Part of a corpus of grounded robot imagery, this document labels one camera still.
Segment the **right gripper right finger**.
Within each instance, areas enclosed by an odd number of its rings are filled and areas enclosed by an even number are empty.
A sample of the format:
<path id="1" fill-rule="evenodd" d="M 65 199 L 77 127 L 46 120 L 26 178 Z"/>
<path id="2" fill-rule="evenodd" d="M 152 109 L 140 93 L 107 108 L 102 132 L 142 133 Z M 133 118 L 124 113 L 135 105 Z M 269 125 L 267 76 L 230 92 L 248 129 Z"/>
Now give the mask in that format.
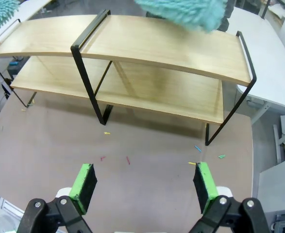
<path id="1" fill-rule="evenodd" d="M 206 162 L 196 163 L 193 183 L 202 217 L 191 233 L 215 233 L 219 227 L 234 233 L 269 232 L 261 202 L 256 198 L 236 201 L 229 188 L 216 186 Z"/>

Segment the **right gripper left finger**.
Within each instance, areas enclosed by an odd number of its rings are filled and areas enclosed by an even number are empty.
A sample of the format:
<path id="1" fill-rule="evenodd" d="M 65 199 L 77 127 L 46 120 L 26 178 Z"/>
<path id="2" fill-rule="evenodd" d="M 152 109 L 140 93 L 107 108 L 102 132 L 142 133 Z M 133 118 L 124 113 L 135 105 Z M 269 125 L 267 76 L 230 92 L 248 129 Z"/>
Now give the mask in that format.
<path id="1" fill-rule="evenodd" d="M 69 233 L 92 232 L 83 216 L 87 213 L 97 184 L 94 166 L 83 164 L 68 195 L 29 201 L 18 233 L 55 233 L 65 227 Z"/>

